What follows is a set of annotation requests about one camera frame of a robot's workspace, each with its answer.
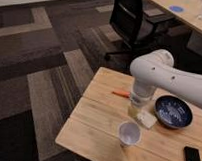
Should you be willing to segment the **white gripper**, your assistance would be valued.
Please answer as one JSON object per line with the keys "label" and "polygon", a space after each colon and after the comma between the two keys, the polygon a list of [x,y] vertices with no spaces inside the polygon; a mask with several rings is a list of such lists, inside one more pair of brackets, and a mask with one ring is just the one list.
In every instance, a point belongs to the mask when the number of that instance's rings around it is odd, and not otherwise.
{"label": "white gripper", "polygon": [[[138,114],[138,107],[145,106],[150,102],[154,95],[154,89],[152,87],[144,87],[140,85],[134,85],[130,91],[130,100],[135,105],[130,105],[128,109],[128,115],[135,118]],[[141,114],[148,114],[148,110],[142,108]]]}

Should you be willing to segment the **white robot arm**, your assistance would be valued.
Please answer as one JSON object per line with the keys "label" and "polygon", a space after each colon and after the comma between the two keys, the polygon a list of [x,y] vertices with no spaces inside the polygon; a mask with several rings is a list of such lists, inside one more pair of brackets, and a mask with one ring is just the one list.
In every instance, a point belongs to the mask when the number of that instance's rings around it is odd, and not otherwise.
{"label": "white robot arm", "polygon": [[146,105],[161,88],[202,109],[202,75],[175,69],[169,51],[159,49],[134,58],[130,72],[134,77],[130,90],[134,105]]}

